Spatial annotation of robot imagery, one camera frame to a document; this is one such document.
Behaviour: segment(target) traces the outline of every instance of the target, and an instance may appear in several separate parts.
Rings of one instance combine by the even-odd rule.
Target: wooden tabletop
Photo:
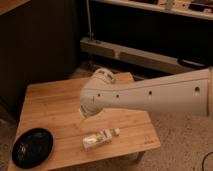
[[[118,84],[133,81],[129,73],[117,74],[116,78]],[[104,109],[100,114],[80,122],[79,93],[87,80],[72,79],[28,87],[16,139],[35,127],[50,130],[54,137],[50,156],[32,171],[57,169],[160,147],[145,111]],[[85,135],[112,128],[120,128],[119,137],[114,137],[109,144],[84,150],[82,138]],[[8,171],[20,170],[10,161]]]
[[[0,15],[25,4],[30,0],[0,0]]]

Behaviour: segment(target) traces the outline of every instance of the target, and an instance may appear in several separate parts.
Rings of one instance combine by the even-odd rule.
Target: black cable
[[[205,171],[205,161],[206,161],[206,159],[207,159],[207,157],[208,156],[210,156],[211,154],[213,154],[213,151],[212,152],[210,152],[210,153],[208,153],[208,154],[206,154],[204,157],[203,157],[203,161],[202,161],[202,171]]]

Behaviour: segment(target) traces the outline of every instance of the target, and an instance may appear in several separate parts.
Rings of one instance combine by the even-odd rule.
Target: dark wall
[[[0,104],[19,118],[26,86],[66,79],[77,66],[74,0],[31,0],[0,16]]]
[[[213,21],[99,2],[91,3],[91,15],[96,39],[213,65]]]

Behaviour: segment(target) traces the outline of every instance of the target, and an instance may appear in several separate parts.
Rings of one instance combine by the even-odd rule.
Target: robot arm
[[[80,94],[84,117],[98,114],[103,108],[141,109],[150,112],[213,114],[212,69],[114,84],[107,69],[98,69]]]

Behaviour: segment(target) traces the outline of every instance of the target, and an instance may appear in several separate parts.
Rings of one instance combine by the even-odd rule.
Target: black bowl
[[[15,142],[12,160],[22,169],[30,169],[41,164],[50,154],[53,136],[43,128],[34,128],[22,134]]]

